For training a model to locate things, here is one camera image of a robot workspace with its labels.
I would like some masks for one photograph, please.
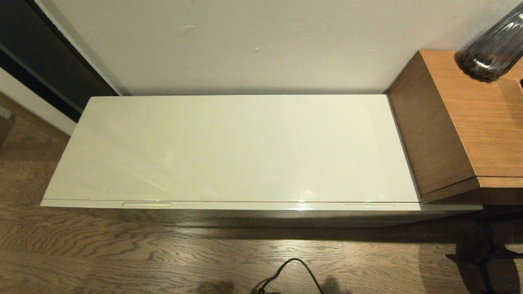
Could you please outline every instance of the dark glass vase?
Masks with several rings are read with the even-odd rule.
[[[523,3],[472,43],[459,58],[469,76],[485,82],[507,73],[523,55]]]

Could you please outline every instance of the white cabinet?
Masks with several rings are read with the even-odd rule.
[[[93,97],[42,205],[481,209],[420,203],[385,95]]]

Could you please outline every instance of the cabinet top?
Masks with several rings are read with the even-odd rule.
[[[455,51],[422,50],[477,176],[523,176],[523,63],[499,80],[476,81],[458,67]]]
[[[94,97],[45,199],[419,202],[385,95]]]

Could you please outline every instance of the white wall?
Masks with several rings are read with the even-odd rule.
[[[69,136],[73,134],[76,122],[59,112],[3,69],[0,69],[0,93],[5,94],[18,105]]]
[[[382,93],[519,0],[39,0],[120,92]]]

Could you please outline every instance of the wood grain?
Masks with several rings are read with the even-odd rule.
[[[388,91],[421,197],[442,203],[468,193],[445,203],[520,203],[523,189],[513,189],[523,182],[523,63],[485,83],[464,74],[455,53],[417,52]]]
[[[11,100],[7,95],[0,91],[0,106],[9,110],[14,115],[20,117],[24,121],[35,125],[39,131],[49,134],[51,137],[56,138],[60,141],[69,140],[69,136],[65,133],[59,131],[52,125],[43,121],[41,118],[37,117],[33,113],[26,110],[24,107],[18,105],[16,102]]]
[[[454,54],[421,51],[475,175],[523,177],[522,62],[484,83],[463,74]]]
[[[480,182],[477,177],[472,177],[466,180],[463,180],[459,183],[432,191],[422,195],[423,202],[435,202],[449,196],[454,196],[457,194],[469,192],[472,190],[479,189],[481,187]]]
[[[475,175],[421,53],[387,94],[421,194]]]
[[[40,207],[59,156],[31,153],[63,143],[29,128],[15,121],[0,149],[2,294],[250,293],[291,257],[303,258],[328,294],[467,290],[445,258],[474,238],[466,218],[381,229],[210,228],[161,225],[151,210]],[[495,228],[512,250],[523,251],[521,225]],[[516,266],[523,276],[523,263]],[[266,290],[309,294],[315,286],[290,264]]]
[[[520,177],[477,177],[477,179],[484,188],[523,188],[523,178]]]

